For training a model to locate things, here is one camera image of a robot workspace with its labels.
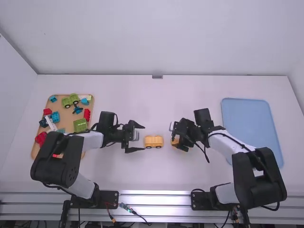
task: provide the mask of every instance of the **cork board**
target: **cork board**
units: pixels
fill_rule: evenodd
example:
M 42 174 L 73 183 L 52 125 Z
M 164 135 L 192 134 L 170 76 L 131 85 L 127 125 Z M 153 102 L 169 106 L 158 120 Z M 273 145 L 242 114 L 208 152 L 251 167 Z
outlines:
M 69 95 L 70 94 L 54 95 L 57 98 L 57 101 L 51 102 L 49 99 L 47 99 L 47 104 L 45 107 L 45 108 L 50 108 L 52 110 L 52 112 L 56 112 L 56 111 L 59 112 L 60 121 L 58 123 L 55 123 L 55 125 L 56 125 L 57 129 L 65 128 L 66 133 L 74 132 L 73 121 L 82 119 L 84 117 L 85 108 L 90 109 L 91 115 L 92 115 L 92 110 L 93 110 L 93 105 L 94 105 L 94 98 L 91 95 L 92 101 L 89 102 L 89 105 L 83 105 L 81 102 L 79 102 L 77 106 L 83 108 L 83 111 L 79 114 L 76 114 L 76 113 L 72 114 L 72 112 L 74 111 L 74 106 L 71 106 L 69 108 L 64 108 L 61 103 L 61 99 L 64 97 L 68 97 Z M 42 119 L 42 117 L 43 117 L 43 109 L 41 110 L 41 118 L 39 120 L 37 120 L 37 124 L 38 124 L 39 128 L 38 128 L 38 132 L 36 135 L 40 134 L 41 132 L 46 132 L 50 129 L 49 127 L 43 128 L 39 125 L 38 122 Z M 86 122 L 88 127 L 90 126 L 90 122 L 91 122 L 91 119 L 89 122 Z M 32 151 L 31 151 L 31 157 L 33 160 L 36 158 L 39 150 L 40 150 L 40 146 L 38 143 L 35 142 L 35 139 L 34 139 L 34 145 L 33 145 Z

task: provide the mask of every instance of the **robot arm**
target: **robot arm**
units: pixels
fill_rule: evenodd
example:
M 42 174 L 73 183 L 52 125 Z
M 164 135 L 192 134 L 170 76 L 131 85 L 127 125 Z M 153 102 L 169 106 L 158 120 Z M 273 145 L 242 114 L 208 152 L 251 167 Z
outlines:
M 31 167 L 31 178 L 46 187 L 58 188 L 86 200 L 92 207 L 98 205 L 98 185 L 79 173 L 82 152 L 117 142 L 122 144 L 125 153 L 144 149 L 129 148 L 129 141 L 139 140 L 136 128 L 144 127 L 133 120 L 118 124 L 117 119 L 114 124 L 115 116 L 115 113 L 101 112 L 99 122 L 84 133 L 49 132 Z
M 172 141 L 176 135 L 180 137 L 173 146 L 187 152 L 189 147 L 199 147 L 196 142 L 201 142 L 205 148 L 223 154 L 233 168 L 234 183 L 213 186 L 210 192 L 204 194 L 212 209 L 226 210 L 229 205 L 233 207 L 236 204 L 251 209 L 287 198 L 276 159 L 269 148 L 247 145 L 230 135 L 222 126 L 214 126 L 207 108 L 194 111 L 194 115 L 196 124 L 185 118 L 171 123 Z M 206 151 L 201 150 L 209 162 Z M 262 171 L 263 174 L 255 176 L 254 170 Z

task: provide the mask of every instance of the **metal extrusion frame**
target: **metal extrusion frame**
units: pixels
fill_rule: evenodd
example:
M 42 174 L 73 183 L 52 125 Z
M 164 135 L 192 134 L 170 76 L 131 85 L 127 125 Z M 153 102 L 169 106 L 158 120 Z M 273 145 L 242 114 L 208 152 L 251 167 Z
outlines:
M 119 201 L 131 206 L 148 222 L 223 223 L 226 211 L 193 211 L 190 191 L 120 190 Z M 60 220 L 62 204 L 70 196 L 63 192 L 0 192 L 1 220 Z M 117 221 L 143 222 L 122 208 L 111 210 Z M 248 212 L 251 223 L 304 224 L 304 195 L 290 194 L 278 211 L 264 208 Z M 82 221 L 110 221 L 105 209 L 81 209 Z M 78 209 L 70 209 L 68 220 L 78 220 Z

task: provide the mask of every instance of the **white wall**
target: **white wall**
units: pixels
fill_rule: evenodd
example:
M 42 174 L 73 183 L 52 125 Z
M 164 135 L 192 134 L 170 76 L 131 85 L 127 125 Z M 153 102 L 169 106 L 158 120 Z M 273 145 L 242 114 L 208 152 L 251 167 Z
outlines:
M 304 112 L 304 57 L 292 68 L 288 78 L 302 112 Z
M 37 74 L 0 34 L 0 168 L 5 161 L 36 78 Z
M 285 75 L 303 0 L 0 1 L 0 27 L 42 74 Z

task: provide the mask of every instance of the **light blue tray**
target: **light blue tray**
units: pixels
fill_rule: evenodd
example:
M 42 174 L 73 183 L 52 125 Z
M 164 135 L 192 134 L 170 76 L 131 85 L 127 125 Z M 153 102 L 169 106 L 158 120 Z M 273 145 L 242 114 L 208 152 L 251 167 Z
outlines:
M 257 148 L 270 148 L 279 168 L 283 167 L 282 151 L 268 102 L 224 98 L 222 114 L 224 127 L 232 136 Z

